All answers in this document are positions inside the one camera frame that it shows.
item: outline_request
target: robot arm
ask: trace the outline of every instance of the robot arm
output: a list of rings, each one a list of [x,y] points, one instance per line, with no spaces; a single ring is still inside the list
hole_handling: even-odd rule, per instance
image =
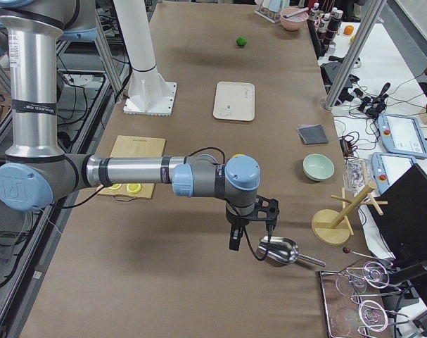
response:
[[[209,156],[65,154],[57,145],[56,40],[64,34],[78,41],[94,38],[94,0],[0,0],[0,7],[0,21],[8,29],[13,112],[13,145],[6,151],[8,163],[0,167],[0,199],[7,206],[33,211],[101,184],[165,183],[178,196],[227,202],[230,249],[238,250],[243,228],[252,220],[265,221],[272,233],[277,201],[257,195],[260,167],[249,156],[222,165]]]

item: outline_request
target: wooden cutting board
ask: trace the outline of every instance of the wooden cutting board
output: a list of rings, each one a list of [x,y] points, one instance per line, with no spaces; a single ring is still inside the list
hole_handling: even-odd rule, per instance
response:
[[[116,138],[110,157],[159,157],[163,155],[165,142],[166,139],[119,135]],[[126,190],[126,186],[126,184],[121,184],[121,187],[117,190],[105,188],[99,192],[99,195],[114,196],[119,200],[151,199],[155,184],[142,184],[142,189],[137,194],[130,194]]]

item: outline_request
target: green bowl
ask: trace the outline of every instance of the green bowl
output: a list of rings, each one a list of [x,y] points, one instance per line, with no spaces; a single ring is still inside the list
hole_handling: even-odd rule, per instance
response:
[[[320,182],[332,177],[335,167],[331,160],[321,154],[310,154],[302,163],[304,173],[311,180]]]

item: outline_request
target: sticker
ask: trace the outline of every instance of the sticker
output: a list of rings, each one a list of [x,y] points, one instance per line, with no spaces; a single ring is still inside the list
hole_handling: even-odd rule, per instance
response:
[[[17,35],[10,35],[8,37],[8,47],[10,49],[10,67],[17,68],[20,66],[19,38]]]
[[[42,277],[43,273],[39,272],[39,271],[35,271],[33,273],[33,278],[36,280],[39,280]]]
[[[11,108],[17,113],[43,113],[57,115],[57,104],[40,104],[37,102],[11,100]]]

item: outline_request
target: green lime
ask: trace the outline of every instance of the green lime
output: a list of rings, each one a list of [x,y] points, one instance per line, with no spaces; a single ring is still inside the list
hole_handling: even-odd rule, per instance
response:
[[[238,37],[238,39],[236,40],[236,44],[239,47],[244,47],[247,43],[248,43],[248,40],[246,40],[245,37]]]

